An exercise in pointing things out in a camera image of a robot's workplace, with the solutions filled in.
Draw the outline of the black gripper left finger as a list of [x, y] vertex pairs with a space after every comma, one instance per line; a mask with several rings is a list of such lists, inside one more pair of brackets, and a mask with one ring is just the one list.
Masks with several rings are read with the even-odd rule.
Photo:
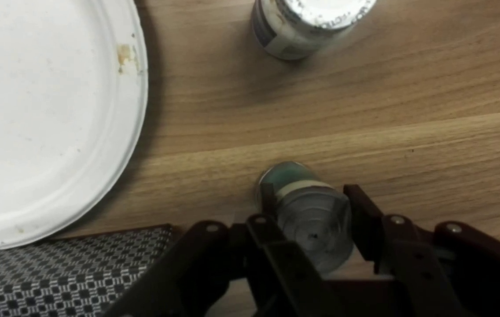
[[338, 317], [341, 314], [329, 286], [269, 217], [250, 217], [246, 230], [253, 244], [248, 256], [248, 284], [257, 306], [255, 317]]

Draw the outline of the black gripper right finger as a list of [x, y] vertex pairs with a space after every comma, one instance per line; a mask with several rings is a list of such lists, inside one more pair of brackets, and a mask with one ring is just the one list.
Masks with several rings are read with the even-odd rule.
[[403, 216], [383, 214], [359, 186], [345, 186], [352, 209], [352, 240], [375, 274], [389, 274], [412, 317], [468, 317], [433, 247]]

